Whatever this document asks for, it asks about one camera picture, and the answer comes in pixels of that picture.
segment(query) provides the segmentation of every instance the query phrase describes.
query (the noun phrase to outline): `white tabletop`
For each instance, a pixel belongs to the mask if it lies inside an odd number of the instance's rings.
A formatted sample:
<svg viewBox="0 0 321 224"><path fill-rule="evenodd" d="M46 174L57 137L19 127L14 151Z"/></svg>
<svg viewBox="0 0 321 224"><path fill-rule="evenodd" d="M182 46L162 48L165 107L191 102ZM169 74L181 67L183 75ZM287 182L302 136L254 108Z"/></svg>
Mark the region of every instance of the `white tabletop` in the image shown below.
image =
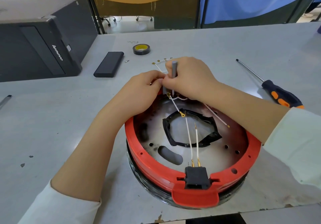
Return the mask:
<svg viewBox="0 0 321 224"><path fill-rule="evenodd" d="M263 79L291 91L306 109L321 115L321 35L319 22L202 30L99 35L77 77L0 83L0 99L13 95L0 110L1 222L19 221L36 195L66 161L98 111L133 75L155 69L163 58L194 56L215 77L252 95L269 99L235 59ZM132 47L146 43L148 55ZM125 53L115 78L95 78L109 51ZM244 185L216 208L184 210L162 203L139 184L126 157L122 128L115 140L95 223L150 223L321 201L321 190L295 181L287 166L263 149Z"/></svg>

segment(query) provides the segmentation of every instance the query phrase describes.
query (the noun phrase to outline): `white sleeve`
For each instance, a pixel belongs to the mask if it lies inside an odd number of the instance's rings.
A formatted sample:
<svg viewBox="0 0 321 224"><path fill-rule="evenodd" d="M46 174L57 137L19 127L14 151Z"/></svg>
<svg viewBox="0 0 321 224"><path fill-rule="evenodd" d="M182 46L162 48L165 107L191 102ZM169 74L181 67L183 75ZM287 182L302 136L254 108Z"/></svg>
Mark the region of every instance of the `white sleeve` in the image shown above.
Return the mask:
<svg viewBox="0 0 321 224"><path fill-rule="evenodd" d="M92 224L100 204L63 195L49 182L18 224Z"/></svg>
<svg viewBox="0 0 321 224"><path fill-rule="evenodd" d="M302 184L321 189L321 117L291 108L267 139L264 149L284 162Z"/></svg>

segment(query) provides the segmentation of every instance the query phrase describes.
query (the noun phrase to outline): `person's left hand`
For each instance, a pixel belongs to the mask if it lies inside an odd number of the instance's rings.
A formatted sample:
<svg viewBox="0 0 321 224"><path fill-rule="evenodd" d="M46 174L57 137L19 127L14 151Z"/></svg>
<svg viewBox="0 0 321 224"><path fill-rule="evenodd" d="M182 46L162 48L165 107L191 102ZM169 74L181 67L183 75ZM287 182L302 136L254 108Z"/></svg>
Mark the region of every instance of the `person's left hand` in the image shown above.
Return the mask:
<svg viewBox="0 0 321 224"><path fill-rule="evenodd" d="M165 74L157 70L133 76L110 101L130 118L146 111L155 100Z"/></svg>

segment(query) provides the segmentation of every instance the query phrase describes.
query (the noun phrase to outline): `lenovo logo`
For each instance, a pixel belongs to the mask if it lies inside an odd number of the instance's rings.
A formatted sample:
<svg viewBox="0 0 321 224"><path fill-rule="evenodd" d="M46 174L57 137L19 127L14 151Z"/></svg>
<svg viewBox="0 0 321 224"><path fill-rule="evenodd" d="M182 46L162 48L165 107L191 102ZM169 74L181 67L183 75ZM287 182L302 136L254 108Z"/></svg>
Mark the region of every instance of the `lenovo logo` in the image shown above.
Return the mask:
<svg viewBox="0 0 321 224"><path fill-rule="evenodd" d="M56 53L57 53L58 57L60 58L60 60L63 61L62 57L60 56L60 54L59 54L59 52L58 52L58 50L57 50L57 48L56 48L56 46L52 45L52 47L53 47L54 50L56 51Z"/></svg>

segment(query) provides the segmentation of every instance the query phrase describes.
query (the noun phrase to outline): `black and orange screwdriver handle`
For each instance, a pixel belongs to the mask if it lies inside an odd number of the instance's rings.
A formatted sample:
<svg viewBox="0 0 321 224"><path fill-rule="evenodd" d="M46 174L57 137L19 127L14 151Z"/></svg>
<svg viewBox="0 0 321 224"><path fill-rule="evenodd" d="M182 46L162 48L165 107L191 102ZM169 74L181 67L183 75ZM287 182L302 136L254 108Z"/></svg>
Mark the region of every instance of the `black and orange screwdriver handle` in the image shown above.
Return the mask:
<svg viewBox="0 0 321 224"><path fill-rule="evenodd" d="M304 106L299 98L297 98L291 92L282 89L280 86L273 84L271 80L264 81L262 83L262 87L269 92L276 103L286 107L297 107L304 109Z"/></svg>

